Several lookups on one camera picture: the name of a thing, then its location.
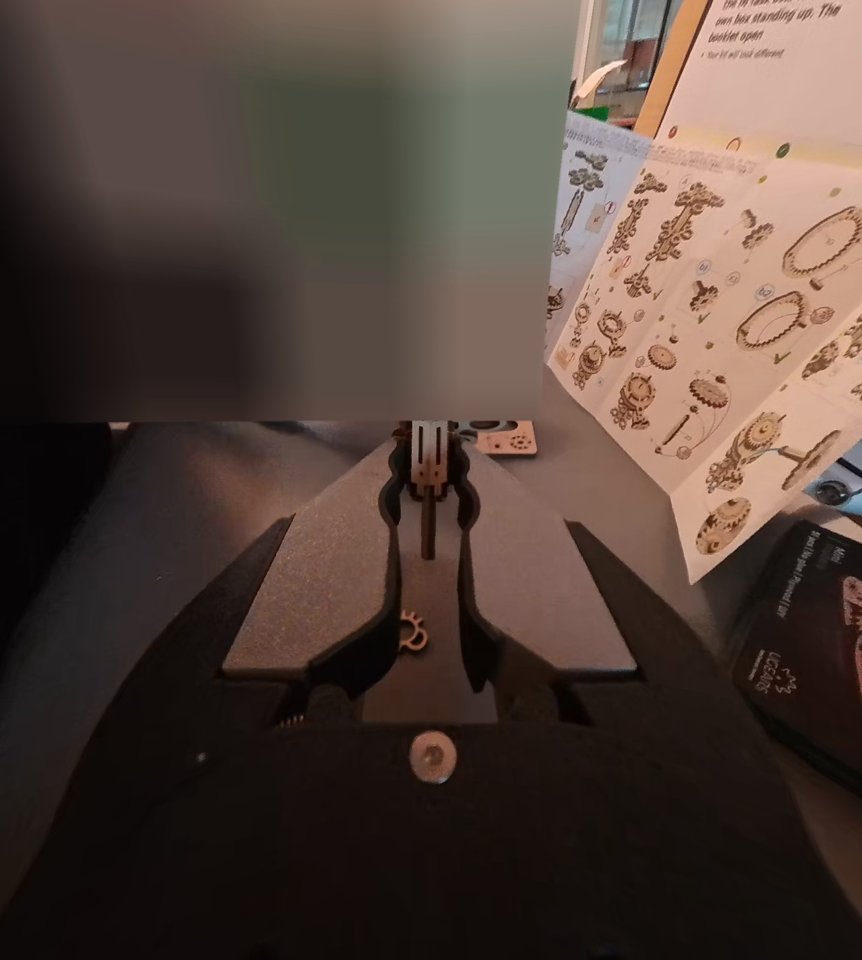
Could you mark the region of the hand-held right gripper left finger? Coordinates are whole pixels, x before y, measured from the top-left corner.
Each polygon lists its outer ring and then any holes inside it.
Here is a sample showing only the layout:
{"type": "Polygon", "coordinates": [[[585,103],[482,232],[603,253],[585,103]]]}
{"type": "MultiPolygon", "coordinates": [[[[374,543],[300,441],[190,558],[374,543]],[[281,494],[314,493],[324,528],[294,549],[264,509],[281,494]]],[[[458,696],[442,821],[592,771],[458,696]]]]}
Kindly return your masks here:
{"type": "Polygon", "coordinates": [[[403,486],[390,439],[290,520],[222,664],[233,680],[362,694],[393,666],[403,486]]]}

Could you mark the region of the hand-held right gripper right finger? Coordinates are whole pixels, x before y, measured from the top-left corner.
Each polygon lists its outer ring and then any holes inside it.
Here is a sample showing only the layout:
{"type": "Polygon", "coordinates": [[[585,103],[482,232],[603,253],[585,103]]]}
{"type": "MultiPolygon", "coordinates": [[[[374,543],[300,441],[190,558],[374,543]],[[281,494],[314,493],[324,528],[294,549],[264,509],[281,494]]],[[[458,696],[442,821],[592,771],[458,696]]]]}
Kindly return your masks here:
{"type": "Polygon", "coordinates": [[[565,519],[474,449],[457,451],[461,657],[472,690],[623,681],[637,661],[565,519]]]}

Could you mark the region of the wooden model assembly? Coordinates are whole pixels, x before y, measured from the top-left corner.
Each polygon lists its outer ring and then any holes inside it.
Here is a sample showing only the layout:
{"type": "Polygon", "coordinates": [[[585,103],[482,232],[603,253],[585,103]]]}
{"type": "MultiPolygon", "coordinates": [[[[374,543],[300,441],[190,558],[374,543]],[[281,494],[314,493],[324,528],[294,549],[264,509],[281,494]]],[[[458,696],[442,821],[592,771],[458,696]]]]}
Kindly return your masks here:
{"type": "Polygon", "coordinates": [[[447,498],[452,482],[451,455],[462,439],[456,420],[402,420],[397,434],[409,450],[408,486],[420,502],[420,556],[432,561],[437,554],[437,505],[447,498]]]}

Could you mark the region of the wooden cut-out parts sheet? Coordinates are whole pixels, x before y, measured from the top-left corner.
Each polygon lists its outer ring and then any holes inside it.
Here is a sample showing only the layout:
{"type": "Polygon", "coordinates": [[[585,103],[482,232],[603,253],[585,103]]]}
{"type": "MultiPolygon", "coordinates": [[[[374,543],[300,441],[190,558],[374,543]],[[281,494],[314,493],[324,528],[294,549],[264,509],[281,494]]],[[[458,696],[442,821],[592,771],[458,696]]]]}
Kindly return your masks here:
{"type": "Polygon", "coordinates": [[[530,420],[460,421],[458,433],[466,444],[490,457],[533,457],[537,444],[530,420]]]}

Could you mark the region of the black model kit box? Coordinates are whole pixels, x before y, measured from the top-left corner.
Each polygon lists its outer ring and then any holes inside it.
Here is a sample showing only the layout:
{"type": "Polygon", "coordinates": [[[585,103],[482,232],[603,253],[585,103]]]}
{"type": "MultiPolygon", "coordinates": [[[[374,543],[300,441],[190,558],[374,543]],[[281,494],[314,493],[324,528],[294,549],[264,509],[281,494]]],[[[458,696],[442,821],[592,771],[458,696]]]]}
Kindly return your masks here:
{"type": "Polygon", "coordinates": [[[862,798],[862,543],[797,522],[730,645],[732,678],[769,734],[862,798]]]}

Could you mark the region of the person's black clothing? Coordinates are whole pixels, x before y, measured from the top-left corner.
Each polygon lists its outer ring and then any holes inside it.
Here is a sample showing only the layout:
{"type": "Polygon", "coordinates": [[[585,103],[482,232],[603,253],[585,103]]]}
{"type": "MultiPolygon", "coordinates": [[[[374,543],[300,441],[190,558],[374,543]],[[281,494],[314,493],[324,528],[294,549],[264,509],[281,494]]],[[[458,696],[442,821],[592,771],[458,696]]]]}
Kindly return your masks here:
{"type": "Polygon", "coordinates": [[[0,424],[0,668],[12,633],[101,486],[105,422],[0,424]]]}

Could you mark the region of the folded instruction leaflet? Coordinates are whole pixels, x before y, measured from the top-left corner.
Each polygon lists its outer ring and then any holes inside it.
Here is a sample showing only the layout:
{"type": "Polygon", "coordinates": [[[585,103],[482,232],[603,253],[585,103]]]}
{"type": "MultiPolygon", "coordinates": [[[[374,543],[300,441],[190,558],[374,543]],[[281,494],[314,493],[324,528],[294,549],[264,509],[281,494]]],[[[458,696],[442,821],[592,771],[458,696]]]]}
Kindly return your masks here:
{"type": "Polygon", "coordinates": [[[699,582],[862,438],[862,148],[653,141],[549,366],[699,582]]]}

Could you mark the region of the white round device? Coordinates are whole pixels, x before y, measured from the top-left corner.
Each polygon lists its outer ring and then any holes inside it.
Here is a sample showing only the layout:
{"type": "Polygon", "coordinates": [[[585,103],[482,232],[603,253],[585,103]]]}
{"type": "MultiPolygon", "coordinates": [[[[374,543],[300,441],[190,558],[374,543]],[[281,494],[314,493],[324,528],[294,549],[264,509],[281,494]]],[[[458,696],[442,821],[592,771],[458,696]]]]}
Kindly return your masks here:
{"type": "Polygon", "coordinates": [[[843,515],[862,519],[862,476],[838,464],[808,484],[804,492],[843,515]]]}

